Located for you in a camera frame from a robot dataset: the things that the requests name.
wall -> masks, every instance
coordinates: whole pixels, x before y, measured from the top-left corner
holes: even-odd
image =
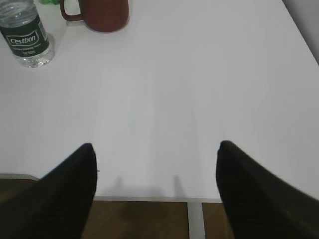
[[[319,63],[319,0],[283,0]]]

wooden floor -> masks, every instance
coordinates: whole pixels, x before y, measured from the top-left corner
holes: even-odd
[[[0,203],[32,180],[0,179]],[[203,204],[206,239],[234,239],[222,204]],[[94,201],[81,239],[188,239],[187,203]]]

green object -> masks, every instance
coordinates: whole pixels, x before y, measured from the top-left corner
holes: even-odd
[[[42,4],[53,3],[53,4],[57,5],[57,4],[60,4],[60,0],[40,0],[40,3],[42,3]]]
[[[49,46],[39,15],[26,25],[11,28],[0,27],[0,30],[16,56],[32,57],[42,53]]]

plastic bottle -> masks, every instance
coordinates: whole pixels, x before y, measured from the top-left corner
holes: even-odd
[[[0,31],[21,65],[35,68],[52,60],[54,50],[33,0],[0,0]]]

red mug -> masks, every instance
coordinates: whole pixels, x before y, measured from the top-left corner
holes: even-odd
[[[67,21],[83,20],[95,31],[112,32],[124,27],[129,19],[128,0],[79,0],[80,14],[68,15],[60,0],[62,16]]]

